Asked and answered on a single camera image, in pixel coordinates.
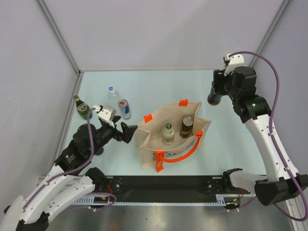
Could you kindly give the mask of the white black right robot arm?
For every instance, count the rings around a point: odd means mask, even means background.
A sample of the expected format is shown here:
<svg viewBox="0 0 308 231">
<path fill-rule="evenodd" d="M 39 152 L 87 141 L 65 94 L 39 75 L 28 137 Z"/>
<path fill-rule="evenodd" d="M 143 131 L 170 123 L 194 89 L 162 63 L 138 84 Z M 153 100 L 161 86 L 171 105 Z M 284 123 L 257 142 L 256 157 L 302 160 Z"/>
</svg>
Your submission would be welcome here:
<svg viewBox="0 0 308 231">
<path fill-rule="evenodd" d="M 270 129 L 271 110 L 265 98 L 256 94 L 256 80 L 256 72 L 250 67 L 239 66 L 230 74 L 214 70 L 207 101 L 218 105 L 222 96 L 229 96 L 235 113 L 253 136 L 266 169 L 265 177 L 230 170 L 230 176 L 222 181 L 223 190 L 233 193 L 246 183 L 261 204 L 269 206 L 299 196 L 299 190 L 308 186 L 308 176 L 299 173 L 276 130 Z"/>
</svg>

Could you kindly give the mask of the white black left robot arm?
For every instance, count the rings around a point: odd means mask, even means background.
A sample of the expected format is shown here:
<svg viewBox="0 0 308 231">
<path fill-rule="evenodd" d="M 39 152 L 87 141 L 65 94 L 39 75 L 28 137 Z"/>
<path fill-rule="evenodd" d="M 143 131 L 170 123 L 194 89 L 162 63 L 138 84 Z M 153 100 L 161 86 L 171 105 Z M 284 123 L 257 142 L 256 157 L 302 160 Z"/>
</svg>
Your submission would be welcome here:
<svg viewBox="0 0 308 231">
<path fill-rule="evenodd" d="M 39 186 L 26 199 L 19 196 L 6 207 L 0 229 L 44 231 L 59 213 L 81 197 L 92 193 L 110 196 L 112 193 L 106 191 L 108 179 L 97 167 L 88 169 L 73 186 L 64 187 L 91 163 L 95 155 L 103 153 L 103 147 L 111 139 L 125 143 L 132 140 L 138 127 L 122 122 L 119 131 L 116 128 L 119 119 L 119 116 L 110 121 L 100 119 L 99 129 L 90 122 L 81 125 Z"/>
</svg>

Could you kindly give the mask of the black gold drink can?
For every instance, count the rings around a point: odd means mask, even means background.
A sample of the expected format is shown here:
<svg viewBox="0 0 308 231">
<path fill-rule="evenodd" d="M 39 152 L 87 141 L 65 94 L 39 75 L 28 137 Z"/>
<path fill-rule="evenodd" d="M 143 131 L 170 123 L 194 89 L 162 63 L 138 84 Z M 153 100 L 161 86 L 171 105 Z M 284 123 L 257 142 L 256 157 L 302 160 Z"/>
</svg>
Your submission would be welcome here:
<svg viewBox="0 0 308 231">
<path fill-rule="evenodd" d="M 193 118 L 191 116 L 185 116 L 182 120 L 182 126 L 179 135 L 183 139 L 189 138 L 193 128 Z"/>
</svg>

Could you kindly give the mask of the clear glass bottle green cap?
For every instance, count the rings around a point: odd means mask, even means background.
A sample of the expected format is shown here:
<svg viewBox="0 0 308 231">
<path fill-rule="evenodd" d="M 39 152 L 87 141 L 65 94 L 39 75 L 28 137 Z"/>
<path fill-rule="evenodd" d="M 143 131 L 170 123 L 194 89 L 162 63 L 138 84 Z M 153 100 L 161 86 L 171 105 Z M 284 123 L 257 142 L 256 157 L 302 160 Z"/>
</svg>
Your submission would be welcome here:
<svg viewBox="0 0 308 231">
<path fill-rule="evenodd" d="M 166 123 L 162 129 L 162 141 L 166 145 L 173 143 L 175 137 L 175 131 L 171 123 Z"/>
</svg>

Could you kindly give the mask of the glass cola bottle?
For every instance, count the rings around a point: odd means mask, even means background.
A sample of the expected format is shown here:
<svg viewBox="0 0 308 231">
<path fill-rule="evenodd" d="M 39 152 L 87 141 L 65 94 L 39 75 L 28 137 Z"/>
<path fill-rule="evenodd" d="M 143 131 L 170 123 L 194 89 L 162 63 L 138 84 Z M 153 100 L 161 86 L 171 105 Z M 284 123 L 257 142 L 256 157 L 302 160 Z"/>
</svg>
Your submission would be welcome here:
<svg viewBox="0 0 308 231">
<path fill-rule="evenodd" d="M 222 95 L 219 94 L 218 90 L 215 88 L 214 82 L 212 82 L 210 93 L 208 94 L 208 97 L 207 97 L 207 102 L 212 106 L 216 106 L 220 103 L 221 98 L 222 98 Z"/>
</svg>

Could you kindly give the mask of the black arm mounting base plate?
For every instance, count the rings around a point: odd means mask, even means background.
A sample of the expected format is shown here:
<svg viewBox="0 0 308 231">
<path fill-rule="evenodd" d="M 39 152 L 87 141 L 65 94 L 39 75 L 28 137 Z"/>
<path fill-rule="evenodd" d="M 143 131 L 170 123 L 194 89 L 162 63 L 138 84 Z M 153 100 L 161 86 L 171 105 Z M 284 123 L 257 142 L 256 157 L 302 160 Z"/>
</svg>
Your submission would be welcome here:
<svg viewBox="0 0 308 231">
<path fill-rule="evenodd" d="M 197 190 L 205 193 L 244 193 L 243 188 L 227 184 L 223 176 L 108 176 L 107 185 L 119 194 L 125 190 Z"/>
</svg>

